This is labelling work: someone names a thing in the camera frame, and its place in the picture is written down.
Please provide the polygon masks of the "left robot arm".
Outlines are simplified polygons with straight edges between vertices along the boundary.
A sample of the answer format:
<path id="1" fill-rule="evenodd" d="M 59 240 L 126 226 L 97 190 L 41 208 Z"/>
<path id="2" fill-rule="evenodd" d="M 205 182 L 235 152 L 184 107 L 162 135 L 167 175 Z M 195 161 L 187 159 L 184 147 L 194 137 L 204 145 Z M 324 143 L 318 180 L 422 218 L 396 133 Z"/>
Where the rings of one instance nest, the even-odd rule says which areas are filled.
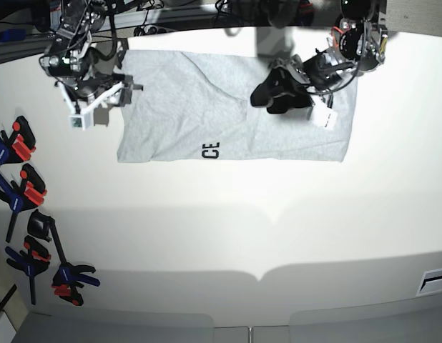
<path id="1" fill-rule="evenodd" d="M 335 94 L 384 63 L 386 14 L 386 1 L 341 1 L 328 48 L 306 61 L 297 54 L 273 59 L 269 74 L 250 96 L 251 105 L 270 114 L 315 108 L 318 101 L 331 108 Z"/>

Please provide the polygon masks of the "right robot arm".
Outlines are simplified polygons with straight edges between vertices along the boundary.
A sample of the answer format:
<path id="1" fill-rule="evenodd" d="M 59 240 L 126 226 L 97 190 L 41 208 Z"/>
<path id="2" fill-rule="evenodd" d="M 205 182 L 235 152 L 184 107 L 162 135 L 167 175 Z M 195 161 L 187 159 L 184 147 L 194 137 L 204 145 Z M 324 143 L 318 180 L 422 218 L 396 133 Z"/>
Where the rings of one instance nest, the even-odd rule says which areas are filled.
<path id="1" fill-rule="evenodd" d="M 129 49 L 127 40 L 117 36 L 115 14 L 115 1 L 68 1 L 52 43 L 39 58 L 74 116 L 93 114 L 99 106 L 124 107 L 133 91 L 143 90 L 130 75 L 105 74 L 97 68 L 100 62 L 112 62 L 121 69 Z M 94 34 L 106 21 L 111 33 L 108 53 L 93 46 Z"/>

